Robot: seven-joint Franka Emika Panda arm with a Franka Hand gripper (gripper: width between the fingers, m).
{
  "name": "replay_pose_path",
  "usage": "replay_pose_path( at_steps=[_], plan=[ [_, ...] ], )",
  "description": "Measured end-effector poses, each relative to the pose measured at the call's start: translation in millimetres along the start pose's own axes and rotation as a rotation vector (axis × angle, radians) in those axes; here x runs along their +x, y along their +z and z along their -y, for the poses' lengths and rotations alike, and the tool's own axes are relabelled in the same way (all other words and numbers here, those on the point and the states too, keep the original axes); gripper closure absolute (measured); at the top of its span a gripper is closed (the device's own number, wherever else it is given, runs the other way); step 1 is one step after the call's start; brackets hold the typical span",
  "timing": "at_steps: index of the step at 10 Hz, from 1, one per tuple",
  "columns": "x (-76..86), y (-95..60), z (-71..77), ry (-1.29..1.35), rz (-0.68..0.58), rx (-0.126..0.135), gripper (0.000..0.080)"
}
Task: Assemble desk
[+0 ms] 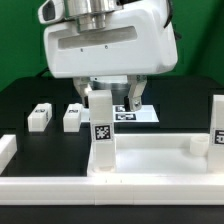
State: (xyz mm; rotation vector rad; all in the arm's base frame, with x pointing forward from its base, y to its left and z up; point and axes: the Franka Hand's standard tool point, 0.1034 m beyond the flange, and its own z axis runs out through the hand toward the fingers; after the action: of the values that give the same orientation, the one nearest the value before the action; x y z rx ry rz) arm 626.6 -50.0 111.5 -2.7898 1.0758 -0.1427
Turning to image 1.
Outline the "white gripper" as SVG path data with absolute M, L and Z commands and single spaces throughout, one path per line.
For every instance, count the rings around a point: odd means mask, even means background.
M 145 75 L 172 70 L 177 61 L 171 0 L 45 0 L 44 47 L 56 78 L 74 78 L 84 108 L 87 77 L 128 75 L 127 111 L 142 107 Z

